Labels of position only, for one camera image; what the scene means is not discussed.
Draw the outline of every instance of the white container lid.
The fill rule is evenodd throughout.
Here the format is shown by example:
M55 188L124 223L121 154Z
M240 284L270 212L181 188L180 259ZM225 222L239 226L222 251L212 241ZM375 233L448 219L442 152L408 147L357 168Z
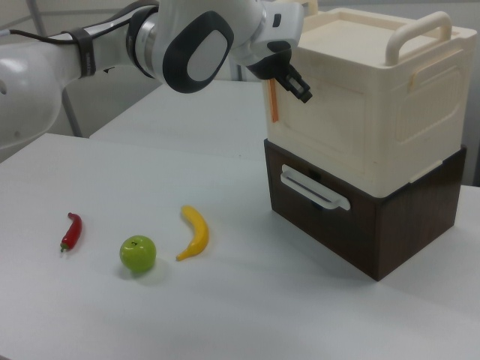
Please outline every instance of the white container lid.
M448 15L440 12L415 21L335 9L305 19L299 48L373 68L385 68L396 65L387 65L388 51L393 51L394 57L397 52L400 60L405 59L449 40L450 36L463 37L464 31L468 32L460 28L452 32Z

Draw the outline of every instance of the dark wooden box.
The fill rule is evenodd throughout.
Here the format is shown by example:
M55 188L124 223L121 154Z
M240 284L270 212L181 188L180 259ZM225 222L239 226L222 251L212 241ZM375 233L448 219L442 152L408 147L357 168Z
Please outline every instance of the dark wooden box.
M379 281L453 226L466 153L378 199L265 140L271 207ZM287 187L284 164L346 197L350 210L322 208Z

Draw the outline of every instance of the toy fruit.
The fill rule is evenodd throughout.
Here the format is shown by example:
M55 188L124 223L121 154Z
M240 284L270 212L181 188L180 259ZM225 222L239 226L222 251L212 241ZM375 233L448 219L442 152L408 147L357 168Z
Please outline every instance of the toy fruit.
M194 207L189 205L183 206L181 213L192 223L195 235L188 247L177 255L177 261L182 261L188 257L194 257L200 254L209 243L209 227L202 215Z
M120 248L120 260L132 272L146 272L155 264L156 256L155 244L146 236L132 236Z

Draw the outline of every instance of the white table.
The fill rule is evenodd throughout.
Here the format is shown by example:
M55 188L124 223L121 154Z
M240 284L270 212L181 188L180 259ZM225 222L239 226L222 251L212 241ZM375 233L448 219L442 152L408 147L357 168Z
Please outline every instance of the white table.
M262 85L213 81L193 94L161 86L90 139L263 160L266 137Z
M480 189L462 187L455 226L376 283L272 212L260 154L202 146L45 135L0 165L1 356L480 359ZM211 243L176 262L186 203ZM68 212L85 229L62 256ZM139 277L119 260L136 234L158 250Z

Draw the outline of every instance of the white drawer handle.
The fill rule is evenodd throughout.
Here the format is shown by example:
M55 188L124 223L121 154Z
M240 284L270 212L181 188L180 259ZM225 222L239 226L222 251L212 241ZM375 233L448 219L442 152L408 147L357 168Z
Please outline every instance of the white drawer handle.
M290 166L282 166L280 180L289 188L325 209L336 209L340 207L345 210L350 210L350 202L346 197L335 193L333 190L319 184L301 172L292 169Z
M425 32L440 27L440 40L448 41L452 37L452 20L447 13L437 11L415 22L401 26L390 37L385 52L387 66L398 64L400 48L408 41L423 35Z

